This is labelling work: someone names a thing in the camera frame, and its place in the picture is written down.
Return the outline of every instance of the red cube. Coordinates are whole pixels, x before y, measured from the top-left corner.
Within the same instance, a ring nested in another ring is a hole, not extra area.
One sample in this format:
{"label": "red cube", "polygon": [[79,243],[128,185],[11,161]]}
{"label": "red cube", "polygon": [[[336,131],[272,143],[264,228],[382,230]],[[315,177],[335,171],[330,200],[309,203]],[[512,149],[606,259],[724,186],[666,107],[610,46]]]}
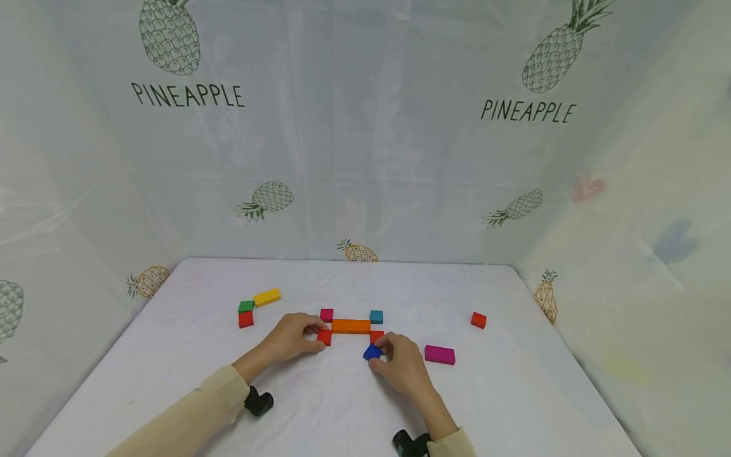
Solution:
{"label": "red cube", "polygon": [[475,327],[485,328],[488,324],[488,317],[480,313],[472,313],[472,325]]}
{"label": "red cube", "polygon": [[383,335],[384,332],[381,330],[371,331],[371,344],[375,344],[376,341],[378,341],[378,338],[382,337]]}
{"label": "red cube", "polygon": [[333,342],[333,331],[332,330],[318,330],[317,340],[325,343],[325,346],[330,346]]}
{"label": "red cube", "polygon": [[245,328],[250,327],[254,324],[254,312],[247,311],[245,313],[238,314],[238,327]]}
{"label": "red cube", "polygon": [[332,309],[320,309],[320,319],[325,322],[332,322],[334,314],[335,312]]}

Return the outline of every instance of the yellow block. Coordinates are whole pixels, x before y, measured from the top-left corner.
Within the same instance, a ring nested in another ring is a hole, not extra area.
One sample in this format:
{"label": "yellow block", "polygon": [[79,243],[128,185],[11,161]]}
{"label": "yellow block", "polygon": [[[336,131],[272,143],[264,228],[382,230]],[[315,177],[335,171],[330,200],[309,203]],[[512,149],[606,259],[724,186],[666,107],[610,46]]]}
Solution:
{"label": "yellow block", "polygon": [[279,289],[272,289],[268,290],[264,293],[260,293],[259,295],[254,295],[254,306],[257,308],[268,305],[269,303],[273,303],[277,300],[281,300],[281,294],[279,293]]}
{"label": "yellow block", "polygon": [[333,319],[333,333],[371,334],[370,320]]}

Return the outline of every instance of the blue block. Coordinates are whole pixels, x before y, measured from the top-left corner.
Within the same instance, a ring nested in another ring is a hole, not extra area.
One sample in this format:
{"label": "blue block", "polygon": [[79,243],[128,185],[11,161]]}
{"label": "blue block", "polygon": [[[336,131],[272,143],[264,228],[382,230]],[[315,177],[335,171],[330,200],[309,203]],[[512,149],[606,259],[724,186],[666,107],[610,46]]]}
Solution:
{"label": "blue block", "polygon": [[363,358],[366,360],[370,360],[372,358],[381,358],[383,355],[383,351],[381,351],[379,348],[377,348],[375,345],[371,344],[368,346],[368,349],[363,353]]}
{"label": "blue block", "polygon": [[371,324],[383,323],[383,311],[371,311]]}

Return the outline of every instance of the pink block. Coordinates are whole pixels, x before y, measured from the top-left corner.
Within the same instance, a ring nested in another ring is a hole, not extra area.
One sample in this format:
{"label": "pink block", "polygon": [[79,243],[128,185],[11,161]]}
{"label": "pink block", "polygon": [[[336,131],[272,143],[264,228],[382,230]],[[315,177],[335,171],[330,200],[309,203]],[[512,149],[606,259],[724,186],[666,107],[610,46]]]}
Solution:
{"label": "pink block", "polygon": [[320,309],[320,319],[324,322],[332,322],[333,314],[334,311],[332,309]]}
{"label": "pink block", "polygon": [[424,348],[424,360],[427,362],[444,363],[446,365],[455,364],[455,350],[449,347],[429,346]]}

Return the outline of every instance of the green block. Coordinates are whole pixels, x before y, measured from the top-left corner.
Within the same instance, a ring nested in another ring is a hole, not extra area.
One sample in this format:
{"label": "green block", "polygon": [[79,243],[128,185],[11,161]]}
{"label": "green block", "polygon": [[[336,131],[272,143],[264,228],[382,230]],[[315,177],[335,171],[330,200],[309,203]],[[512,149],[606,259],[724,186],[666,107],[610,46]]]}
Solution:
{"label": "green block", "polygon": [[239,312],[239,314],[241,314],[241,313],[248,313],[252,309],[254,309],[254,301],[253,300],[242,301],[241,303],[238,304],[238,312]]}

